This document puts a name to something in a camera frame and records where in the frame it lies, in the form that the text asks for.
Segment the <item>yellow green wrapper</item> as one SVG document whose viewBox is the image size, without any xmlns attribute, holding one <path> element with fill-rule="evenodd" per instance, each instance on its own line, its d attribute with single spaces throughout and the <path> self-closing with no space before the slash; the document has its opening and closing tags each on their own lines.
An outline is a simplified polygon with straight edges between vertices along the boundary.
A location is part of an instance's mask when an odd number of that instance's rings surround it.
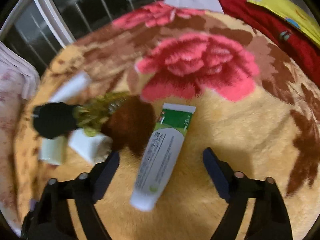
<svg viewBox="0 0 320 240">
<path fill-rule="evenodd" d="M 128 92 L 106 93 L 93 98 L 85 105 L 76 106 L 73 117 L 85 135 L 94 137 L 101 132 L 110 116 L 130 97 Z"/>
</svg>

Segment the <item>white foam stick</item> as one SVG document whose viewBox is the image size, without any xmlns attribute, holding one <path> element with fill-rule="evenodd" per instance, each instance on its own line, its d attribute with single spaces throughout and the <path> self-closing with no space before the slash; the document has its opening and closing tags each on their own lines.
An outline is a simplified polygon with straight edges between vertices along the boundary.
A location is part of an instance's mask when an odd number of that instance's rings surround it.
<svg viewBox="0 0 320 240">
<path fill-rule="evenodd" d="M 79 72 L 64 83 L 49 99 L 49 102 L 66 103 L 68 100 L 79 95 L 91 82 L 92 79 L 86 72 Z"/>
</svg>

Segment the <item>white green ointment tube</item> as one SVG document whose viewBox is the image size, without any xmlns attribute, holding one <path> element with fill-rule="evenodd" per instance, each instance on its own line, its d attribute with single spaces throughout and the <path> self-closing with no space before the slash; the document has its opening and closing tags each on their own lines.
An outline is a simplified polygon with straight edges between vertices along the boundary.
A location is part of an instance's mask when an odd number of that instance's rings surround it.
<svg viewBox="0 0 320 240">
<path fill-rule="evenodd" d="M 151 211 L 164 191 L 196 111 L 195 106 L 165 103 L 145 148 L 130 204 Z"/>
</svg>

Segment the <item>small white bottle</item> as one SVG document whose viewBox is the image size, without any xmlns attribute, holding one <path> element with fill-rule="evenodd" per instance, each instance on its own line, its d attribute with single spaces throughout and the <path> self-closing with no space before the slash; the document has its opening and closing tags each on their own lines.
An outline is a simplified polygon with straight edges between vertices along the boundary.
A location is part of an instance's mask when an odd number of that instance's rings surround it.
<svg viewBox="0 0 320 240">
<path fill-rule="evenodd" d="M 43 138 L 40 147 L 39 159 L 50 165 L 60 166 L 65 159 L 67 139 L 59 136 L 54 139 Z"/>
</svg>

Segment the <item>black cloth pouch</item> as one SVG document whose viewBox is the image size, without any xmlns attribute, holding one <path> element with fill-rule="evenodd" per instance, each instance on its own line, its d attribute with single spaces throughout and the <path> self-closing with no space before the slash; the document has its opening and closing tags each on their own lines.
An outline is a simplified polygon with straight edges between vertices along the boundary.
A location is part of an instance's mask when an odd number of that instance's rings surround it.
<svg viewBox="0 0 320 240">
<path fill-rule="evenodd" d="M 34 107 L 33 128 L 46 139 L 54 139 L 78 128 L 73 116 L 77 105 L 51 102 Z"/>
</svg>

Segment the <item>pink floral rolled quilt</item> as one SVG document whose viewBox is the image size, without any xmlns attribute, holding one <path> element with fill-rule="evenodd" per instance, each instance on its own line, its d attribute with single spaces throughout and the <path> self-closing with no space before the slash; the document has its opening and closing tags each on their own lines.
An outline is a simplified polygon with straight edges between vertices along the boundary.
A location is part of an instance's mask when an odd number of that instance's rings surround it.
<svg viewBox="0 0 320 240">
<path fill-rule="evenodd" d="M 1 213 L 21 233 L 14 175 L 14 136 L 22 106 L 35 94 L 40 76 L 29 62 L 1 43 Z"/>
</svg>

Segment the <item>floral orange plush blanket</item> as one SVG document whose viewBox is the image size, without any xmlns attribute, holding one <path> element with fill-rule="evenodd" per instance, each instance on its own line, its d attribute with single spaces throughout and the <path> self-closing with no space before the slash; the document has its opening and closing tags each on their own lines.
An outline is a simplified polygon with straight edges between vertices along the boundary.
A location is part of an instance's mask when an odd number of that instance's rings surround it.
<svg viewBox="0 0 320 240">
<path fill-rule="evenodd" d="M 38 159 L 31 113 L 80 71 L 92 82 L 71 103 L 108 92 L 131 99 L 104 131 L 120 165 L 96 208 L 113 239 L 210 239 L 227 204 L 202 161 L 210 147 L 248 177 L 273 177 L 294 239 L 319 216 L 319 88 L 259 30 L 228 15 L 157 2 L 121 17 L 61 50 L 26 105 L 15 141 L 18 214 L 47 180 L 91 169 L 71 148 L 58 167 Z M 164 103 L 193 105 L 172 176 L 151 212 L 130 205 L 142 154 Z"/>
</svg>

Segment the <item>red blanket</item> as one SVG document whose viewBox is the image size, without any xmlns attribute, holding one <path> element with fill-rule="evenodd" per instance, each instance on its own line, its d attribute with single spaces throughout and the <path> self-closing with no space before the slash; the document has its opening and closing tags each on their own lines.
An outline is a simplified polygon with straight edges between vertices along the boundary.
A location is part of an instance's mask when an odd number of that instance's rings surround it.
<svg viewBox="0 0 320 240">
<path fill-rule="evenodd" d="M 219 0 L 225 14 L 240 19 L 271 39 L 319 86 L 319 47 L 268 9 L 247 0 Z"/>
</svg>

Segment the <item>white framed window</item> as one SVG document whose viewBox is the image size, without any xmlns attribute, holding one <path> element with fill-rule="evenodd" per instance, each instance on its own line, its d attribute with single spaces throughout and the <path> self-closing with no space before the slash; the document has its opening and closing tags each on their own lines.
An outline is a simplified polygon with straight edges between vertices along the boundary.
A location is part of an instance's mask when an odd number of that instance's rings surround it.
<svg viewBox="0 0 320 240">
<path fill-rule="evenodd" d="M 42 74 L 58 52 L 157 0 L 1 0 L 1 41 Z"/>
</svg>

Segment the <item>yellow cartoon pillow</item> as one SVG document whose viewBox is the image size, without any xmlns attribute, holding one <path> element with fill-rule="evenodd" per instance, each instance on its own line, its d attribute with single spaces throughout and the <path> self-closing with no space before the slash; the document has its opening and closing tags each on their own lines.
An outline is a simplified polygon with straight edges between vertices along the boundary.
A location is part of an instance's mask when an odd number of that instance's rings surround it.
<svg viewBox="0 0 320 240">
<path fill-rule="evenodd" d="M 295 3 L 290 0 L 246 0 L 246 2 L 263 7 L 274 13 L 303 33 L 319 47 L 319 24 Z"/>
</svg>

